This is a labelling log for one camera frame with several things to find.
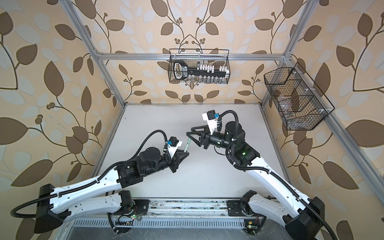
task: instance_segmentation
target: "black wire basket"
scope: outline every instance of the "black wire basket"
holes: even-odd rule
[[[229,50],[224,49],[172,48],[169,50],[169,82],[228,84],[231,75],[228,54]]]
[[[265,86],[276,105],[287,130],[313,130],[333,110],[334,106],[313,81],[308,86],[302,79],[301,66],[283,67],[264,74]],[[325,97],[330,106],[324,106],[315,96]]]

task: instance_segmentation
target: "white work surface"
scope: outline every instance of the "white work surface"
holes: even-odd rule
[[[154,130],[163,130],[167,138],[177,137],[183,141],[179,149],[185,148],[191,127],[206,125],[202,113],[215,110],[223,113],[234,110],[245,131],[245,141],[251,145],[266,162],[283,177],[281,166],[267,131],[258,105],[127,105],[120,125],[107,152],[100,172],[111,164],[131,158],[143,140]],[[223,128],[233,121],[232,114],[223,117]],[[144,145],[162,149],[164,137],[155,133]],[[224,153],[223,148],[216,148]],[[244,171],[235,169],[225,156],[208,149],[198,147],[191,141],[190,153],[181,162],[176,173],[169,168],[144,177],[143,182],[129,186],[132,197],[241,197],[248,190],[254,190],[263,196],[270,193],[255,178]]]

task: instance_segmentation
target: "black rack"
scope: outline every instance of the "black rack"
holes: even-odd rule
[[[303,68],[297,63],[293,68],[278,68],[264,74],[265,86],[286,129],[310,131],[334,110],[334,106],[310,75],[307,74],[313,86],[308,86],[300,74],[304,74]],[[324,96],[331,106],[324,106],[313,91]]]
[[[171,48],[169,82],[228,84],[231,75],[228,55],[229,50],[224,49]]]

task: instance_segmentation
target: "wire mesh basket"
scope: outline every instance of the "wire mesh basket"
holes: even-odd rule
[[[313,130],[333,110],[334,106],[320,87],[308,86],[301,77],[303,68],[283,67],[264,74],[265,85],[287,130]],[[315,96],[324,96],[330,106],[324,106]]]
[[[169,82],[228,84],[231,75],[228,54],[229,50],[224,49],[172,48],[169,50]]]

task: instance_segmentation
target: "floral wallpaper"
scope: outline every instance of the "floral wallpaper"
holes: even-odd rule
[[[98,51],[283,53],[304,0],[73,0]]]
[[[57,0],[0,1],[3,239],[46,240],[14,207],[89,177],[120,110]],[[23,209],[35,213],[36,205]]]
[[[266,92],[263,74],[276,68],[273,61],[233,61],[228,84],[172,84],[168,79],[168,62],[109,62],[108,70],[125,101],[144,104],[258,103]],[[108,89],[104,96],[110,96]]]
[[[381,175],[383,10],[382,1],[320,0],[292,55]],[[384,208],[326,123],[313,131],[286,131],[271,101],[266,111],[295,186],[324,201],[326,220],[339,239],[363,239],[367,233],[382,238]]]

